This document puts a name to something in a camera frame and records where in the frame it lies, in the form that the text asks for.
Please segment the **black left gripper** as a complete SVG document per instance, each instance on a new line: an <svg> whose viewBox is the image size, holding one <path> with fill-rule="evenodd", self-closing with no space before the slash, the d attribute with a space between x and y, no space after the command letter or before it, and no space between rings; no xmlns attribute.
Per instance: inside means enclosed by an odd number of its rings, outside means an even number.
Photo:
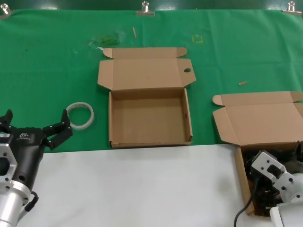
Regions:
<svg viewBox="0 0 303 227"><path fill-rule="evenodd" d="M17 161L17 168L12 180L22 183L31 190L45 147L54 150L69 139L73 135L71 122L66 109L63 110L59 123L46 126L43 129L13 127L10 125L12 118L13 112L10 109L4 116L0 117L0 132L9 135L1 137L0 142L1 144L9 144Z"/></svg>

